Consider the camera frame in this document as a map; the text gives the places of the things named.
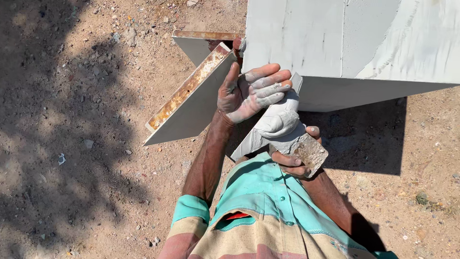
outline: cement-covered hand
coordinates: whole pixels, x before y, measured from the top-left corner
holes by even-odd
[[[316,126],[305,127],[305,131],[310,134],[321,144],[321,137],[319,135],[319,128]],[[295,177],[303,178],[305,175],[310,173],[310,168],[295,156],[286,156],[281,154],[279,151],[270,152],[271,159],[280,165],[283,172],[290,174]]]
[[[292,86],[291,72],[279,70],[279,64],[268,64],[239,75],[234,62],[219,88],[217,108],[236,124],[279,102]]]

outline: man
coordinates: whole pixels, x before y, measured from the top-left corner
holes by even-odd
[[[238,63],[232,65],[160,258],[397,258],[385,252],[379,236],[324,170],[307,179],[302,161],[278,151],[237,161],[210,221],[233,127],[280,101],[292,86],[291,73],[279,69],[269,64],[239,77]],[[306,132],[321,143],[317,127]]]

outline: forearm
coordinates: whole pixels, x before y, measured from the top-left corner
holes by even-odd
[[[354,241],[367,250],[386,251],[379,235],[350,202],[345,201],[339,190],[321,168],[312,180],[300,180],[308,195],[320,210],[331,218]]]
[[[220,180],[225,147],[232,130],[231,121],[225,114],[217,110],[209,125],[204,143],[187,174],[182,195],[189,194],[199,197],[205,200],[208,206],[211,206]]]

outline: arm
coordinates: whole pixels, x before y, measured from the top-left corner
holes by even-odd
[[[318,127],[306,127],[306,132],[321,143]],[[320,168],[312,178],[306,178],[310,169],[294,156],[282,155],[279,151],[271,155],[273,161],[280,164],[281,169],[297,177],[315,205],[333,220],[354,241],[370,252],[386,251],[379,235],[372,229],[369,222],[344,200],[339,190],[332,183],[326,172]]]
[[[187,174],[182,195],[189,194],[201,198],[211,206],[224,163],[225,147],[233,126],[232,121],[223,112],[217,110],[214,113],[203,146]]]

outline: right hand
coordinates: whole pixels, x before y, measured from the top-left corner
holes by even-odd
[[[318,127],[308,126],[305,128],[305,131],[321,144]],[[299,158],[295,156],[286,156],[281,154],[279,151],[275,151],[271,154],[271,159],[279,164],[283,172],[297,178],[305,178],[311,172],[310,168],[308,168]]]

